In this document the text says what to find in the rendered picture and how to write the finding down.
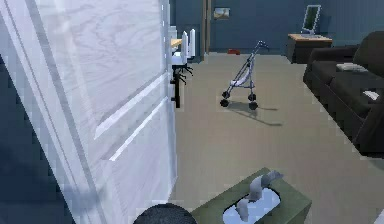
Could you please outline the green tissue box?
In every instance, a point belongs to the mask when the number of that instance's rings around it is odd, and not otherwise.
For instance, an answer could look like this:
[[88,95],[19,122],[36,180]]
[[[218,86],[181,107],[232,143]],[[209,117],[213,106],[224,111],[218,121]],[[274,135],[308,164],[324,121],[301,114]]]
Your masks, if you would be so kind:
[[259,200],[247,204],[247,221],[240,218],[237,203],[250,193],[255,178],[269,172],[260,169],[196,208],[192,216],[198,224],[304,224],[312,201],[283,179],[274,180],[262,190]]

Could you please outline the framed wall picture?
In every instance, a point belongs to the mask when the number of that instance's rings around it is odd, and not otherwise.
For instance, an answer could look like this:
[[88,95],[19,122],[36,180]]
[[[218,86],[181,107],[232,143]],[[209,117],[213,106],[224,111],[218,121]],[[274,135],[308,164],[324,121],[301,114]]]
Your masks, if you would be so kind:
[[228,19],[230,17],[230,9],[226,7],[217,7],[214,9],[213,16],[215,20]]

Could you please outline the dark wooden side table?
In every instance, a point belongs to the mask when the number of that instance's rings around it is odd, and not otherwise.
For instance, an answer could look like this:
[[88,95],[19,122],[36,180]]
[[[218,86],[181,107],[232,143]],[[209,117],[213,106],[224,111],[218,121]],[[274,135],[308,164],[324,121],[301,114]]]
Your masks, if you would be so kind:
[[289,34],[286,57],[292,63],[306,64],[314,48],[328,48],[333,40],[327,37],[305,38],[301,34]]

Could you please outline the dark grey round object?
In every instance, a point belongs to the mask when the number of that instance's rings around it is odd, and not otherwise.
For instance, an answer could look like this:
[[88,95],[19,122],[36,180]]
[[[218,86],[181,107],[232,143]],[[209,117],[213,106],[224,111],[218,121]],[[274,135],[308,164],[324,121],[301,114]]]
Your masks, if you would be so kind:
[[146,209],[133,224],[197,224],[197,221],[183,207],[166,203]]

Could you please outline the dark brown sofa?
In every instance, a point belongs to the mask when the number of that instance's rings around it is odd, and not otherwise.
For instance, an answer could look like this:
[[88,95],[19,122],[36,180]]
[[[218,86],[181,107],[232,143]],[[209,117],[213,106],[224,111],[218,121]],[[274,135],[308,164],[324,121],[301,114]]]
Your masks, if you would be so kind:
[[[367,72],[338,71],[341,63]],[[384,31],[369,33],[358,45],[313,49],[303,82],[361,155],[384,158]],[[379,98],[368,98],[366,90]]]

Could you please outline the white remote control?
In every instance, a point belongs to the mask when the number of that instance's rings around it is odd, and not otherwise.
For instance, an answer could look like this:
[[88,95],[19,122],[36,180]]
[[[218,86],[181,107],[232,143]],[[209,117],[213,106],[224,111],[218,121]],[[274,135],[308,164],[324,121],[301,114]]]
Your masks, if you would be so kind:
[[337,64],[336,68],[338,71],[348,71],[348,72],[367,72],[367,69],[361,65],[354,63],[341,63]]

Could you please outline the white office chair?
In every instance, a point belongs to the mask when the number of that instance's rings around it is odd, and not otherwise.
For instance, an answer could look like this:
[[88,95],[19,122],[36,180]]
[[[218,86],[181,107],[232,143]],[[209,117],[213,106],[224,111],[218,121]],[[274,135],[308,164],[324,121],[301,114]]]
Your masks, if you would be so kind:
[[182,43],[181,50],[179,52],[175,52],[171,58],[171,65],[173,70],[173,77],[182,79],[183,76],[178,70],[187,70],[190,74],[192,74],[192,68],[188,67],[188,59],[191,58],[190,50],[189,50],[189,37],[186,31],[182,33]]

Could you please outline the white framed monitor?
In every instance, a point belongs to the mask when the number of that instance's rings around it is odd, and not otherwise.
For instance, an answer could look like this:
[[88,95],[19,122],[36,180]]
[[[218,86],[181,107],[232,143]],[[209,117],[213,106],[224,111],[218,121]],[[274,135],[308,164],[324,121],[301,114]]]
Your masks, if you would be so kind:
[[308,5],[306,7],[305,16],[303,20],[302,30],[308,34],[314,35],[316,24],[320,17],[320,5]]

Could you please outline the grey stroller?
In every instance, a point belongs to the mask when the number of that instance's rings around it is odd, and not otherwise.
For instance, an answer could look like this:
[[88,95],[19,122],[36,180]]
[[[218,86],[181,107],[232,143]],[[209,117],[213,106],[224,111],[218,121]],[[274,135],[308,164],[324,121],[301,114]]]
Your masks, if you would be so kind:
[[251,110],[256,110],[258,108],[256,94],[253,91],[255,84],[252,79],[252,73],[256,54],[261,48],[269,50],[269,46],[264,41],[259,41],[257,43],[251,54],[242,65],[240,71],[236,74],[235,78],[229,82],[228,88],[222,93],[223,99],[220,101],[220,105],[222,107],[227,107],[229,105],[228,99],[230,98],[231,92],[234,88],[245,88],[250,90],[250,94],[248,95],[249,108]]

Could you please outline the white book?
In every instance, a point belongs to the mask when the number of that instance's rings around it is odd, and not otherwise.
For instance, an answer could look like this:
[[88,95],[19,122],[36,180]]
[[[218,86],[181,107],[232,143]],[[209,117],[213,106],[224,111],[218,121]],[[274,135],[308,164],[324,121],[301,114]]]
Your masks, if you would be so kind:
[[373,91],[366,90],[363,92],[363,94],[374,101],[376,101],[379,98],[379,94]]

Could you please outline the white room door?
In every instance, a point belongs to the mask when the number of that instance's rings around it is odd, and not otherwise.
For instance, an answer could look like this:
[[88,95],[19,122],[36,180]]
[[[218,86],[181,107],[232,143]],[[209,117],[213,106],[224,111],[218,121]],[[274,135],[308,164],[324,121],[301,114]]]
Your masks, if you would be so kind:
[[134,224],[177,179],[169,0],[0,0],[0,55],[75,224]]

